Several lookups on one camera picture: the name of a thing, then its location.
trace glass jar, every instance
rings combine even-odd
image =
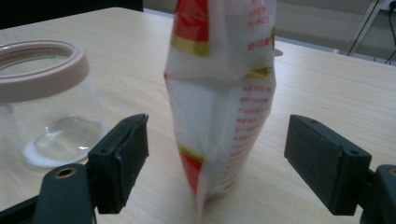
[[[107,133],[89,72],[69,43],[0,46],[0,150],[47,168],[84,159]]]

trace white plastic bag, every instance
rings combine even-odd
[[[276,87],[276,0],[178,0],[165,82],[199,216],[227,193]]]

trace pink jar lid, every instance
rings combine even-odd
[[[0,103],[31,101],[67,91],[80,83],[89,71],[83,49],[63,41],[2,45]]]

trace black object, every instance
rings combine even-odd
[[[396,223],[396,166],[369,169],[371,155],[320,122],[291,115],[285,158],[335,216]]]
[[[7,224],[96,223],[101,214],[117,214],[149,155],[147,115],[122,120],[88,154],[88,162],[47,173],[40,194],[0,212]]]
[[[0,29],[108,7],[143,11],[143,0],[1,0]]]

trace wooden table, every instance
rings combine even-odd
[[[127,206],[99,223],[193,223],[194,207],[173,135],[163,70],[172,20],[110,8],[0,31],[0,44],[58,39],[88,55],[106,120],[113,127],[149,114],[150,156]],[[372,169],[395,164],[396,68],[282,42],[276,48],[273,110],[225,198],[206,205],[205,223],[359,223],[332,216],[283,157],[290,114],[317,119],[373,155]],[[37,195],[47,171],[27,169],[0,146],[0,210]]]

